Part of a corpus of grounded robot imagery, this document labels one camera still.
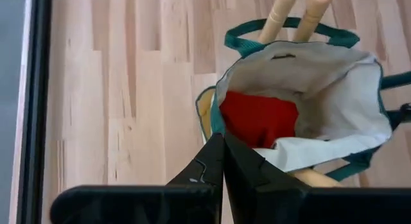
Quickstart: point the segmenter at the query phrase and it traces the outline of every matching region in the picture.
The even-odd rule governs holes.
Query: white fabric
[[[295,58],[273,56],[294,55]],[[228,90],[296,104],[297,137],[275,149],[255,149],[283,171],[307,168],[375,148],[391,135],[380,112],[381,69],[369,53],[321,42],[274,42],[235,63],[217,83],[218,104]]]

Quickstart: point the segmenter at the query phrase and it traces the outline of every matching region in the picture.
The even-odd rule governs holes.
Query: red cloth
[[[271,148],[280,137],[295,137],[299,113],[292,102],[229,91],[220,110],[228,131],[252,148]]]

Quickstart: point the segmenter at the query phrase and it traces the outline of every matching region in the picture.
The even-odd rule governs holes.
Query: wooden handle
[[[291,172],[291,175],[312,187],[342,187],[336,180],[313,169],[300,169]]]
[[[330,2],[331,0],[308,0],[304,17],[295,32],[294,42],[309,41]]]
[[[288,14],[291,11],[296,0],[275,0],[271,8],[270,15],[258,37],[258,42],[267,44],[277,37],[280,29],[283,27]]]

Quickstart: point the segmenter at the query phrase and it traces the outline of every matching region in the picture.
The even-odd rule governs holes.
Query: black edge
[[[31,1],[17,223],[41,223],[51,0]]]

